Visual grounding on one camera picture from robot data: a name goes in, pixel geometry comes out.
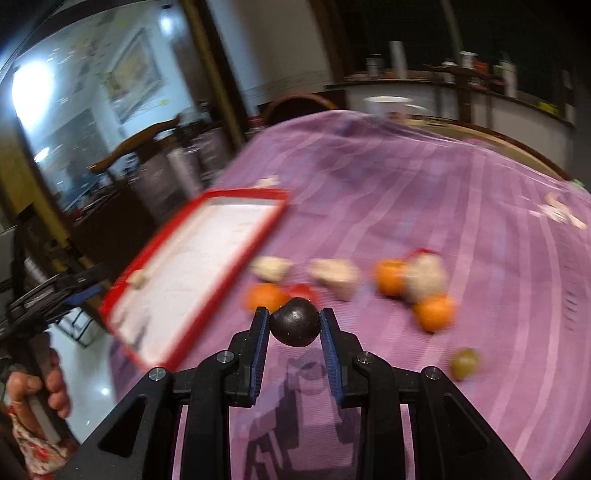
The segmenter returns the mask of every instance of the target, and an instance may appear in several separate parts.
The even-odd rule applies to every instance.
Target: purple tablecloth
[[[591,418],[591,246],[588,230],[539,206],[555,192],[591,224],[589,194],[477,145],[356,112],[259,134],[217,186],[273,175],[292,201],[260,254],[291,259],[289,282],[310,281],[312,258],[352,259],[363,275],[359,291],[350,302],[322,291],[321,306],[393,365],[447,372],[455,349],[478,349],[482,369],[460,389],[529,475],[550,479]],[[460,304],[456,324],[434,336],[402,303],[377,295],[370,279],[378,259],[421,247],[441,252]],[[242,273],[183,368],[248,328],[243,292],[254,281]],[[118,345],[111,367],[119,397],[142,375]],[[294,349],[271,337],[256,406],[230,414],[234,478],[353,478],[358,428],[359,413],[340,412],[330,396],[319,340]]]

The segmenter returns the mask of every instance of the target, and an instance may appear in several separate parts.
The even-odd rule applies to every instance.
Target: green grape
[[[473,348],[462,348],[452,355],[450,363],[452,376],[456,380],[464,380],[478,368],[480,355]]]

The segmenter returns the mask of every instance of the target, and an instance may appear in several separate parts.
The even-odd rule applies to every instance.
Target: finger
[[[62,390],[58,393],[52,393],[49,395],[49,399],[47,400],[47,404],[53,409],[60,411],[61,409],[65,408],[70,399],[68,398],[68,394],[65,390]]]
[[[26,397],[38,392],[42,386],[40,378],[20,372],[13,372],[7,383],[7,393],[12,401],[15,415],[27,430],[40,439],[44,439],[45,436]]]
[[[60,366],[60,356],[57,354],[57,352],[53,348],[50,350],[49,358],[50,358],[52,367],[59,367]]]
[[[8,378],[7,393],[13,402],[20,402],[28,395],[41,390],[43,383],[39,377],[32,377],[22,372],[13,372]]]
[[[61,419],[66,419],[70,416],[70,412],[72,411],[72,405],[68,402],[68,405],[66,405],[65,407],[63,407],[59,412],[57,412],[57,415],[61,418]]]
[[[45,385],[50,393],[57,393],[66,389],[66,383],[64,382],[64,375],[61,368],[54,368],[49,375],[47,375]]]

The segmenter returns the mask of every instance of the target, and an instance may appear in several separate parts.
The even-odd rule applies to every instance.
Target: ceiling light
[[[14,73],[12,102],[25,128],[34,127],[43,117],[52,91],[53,75],[47,63],[27,63]]]
[[[160,17],[160,30],[169,37],[173,32],[173,22],[169,17]]]
[[[49,147],[45,147],[41,150],[37,155],[35,155],[35,161],[39,163],[40,161],[45,160],[45,158],[49,155]]]

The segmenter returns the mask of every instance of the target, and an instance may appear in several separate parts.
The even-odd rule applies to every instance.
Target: red fruit
[[[314,289],[305,283],[292,285],[289,290],[287,290],[287,294],[291,299],[301,297],[302,299],[310,300],[315,306],[318,305],[318,298],[316,297]]]

